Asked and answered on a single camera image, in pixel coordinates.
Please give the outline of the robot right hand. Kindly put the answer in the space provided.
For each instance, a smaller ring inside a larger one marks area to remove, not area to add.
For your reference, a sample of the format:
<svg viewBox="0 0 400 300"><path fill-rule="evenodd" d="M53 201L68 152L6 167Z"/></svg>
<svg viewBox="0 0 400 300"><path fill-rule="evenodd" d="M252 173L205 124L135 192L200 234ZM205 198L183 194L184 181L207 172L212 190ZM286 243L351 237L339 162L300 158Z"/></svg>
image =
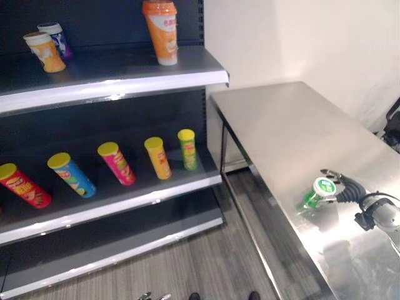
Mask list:
<svg viewBox="0 0 400 300"><path fill-rule="evenodd" d="M337 203L358 203L359 199L366 195L365 188L357 181L330 169L321 169L320 172L332 179L334 184L341 185L343 189L339 193L332 196L324 196L322 199L325 202Z"/></svg>

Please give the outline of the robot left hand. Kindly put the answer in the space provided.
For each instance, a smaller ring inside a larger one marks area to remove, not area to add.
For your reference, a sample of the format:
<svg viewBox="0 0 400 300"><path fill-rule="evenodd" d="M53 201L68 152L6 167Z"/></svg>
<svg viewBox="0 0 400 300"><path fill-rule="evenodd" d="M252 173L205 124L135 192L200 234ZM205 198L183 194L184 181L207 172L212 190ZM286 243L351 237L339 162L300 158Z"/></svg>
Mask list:
<svg viewBox="0 0 400 300"><path fill-rule="evenodd" d="M167 294L163 294L159 297L156 297L155 300L170 300L171 297L172 297L171 293L167 293ZM144 294L139 296L137 298L137 300L152 300L151 292L150 291L145 292Z"/></svg>

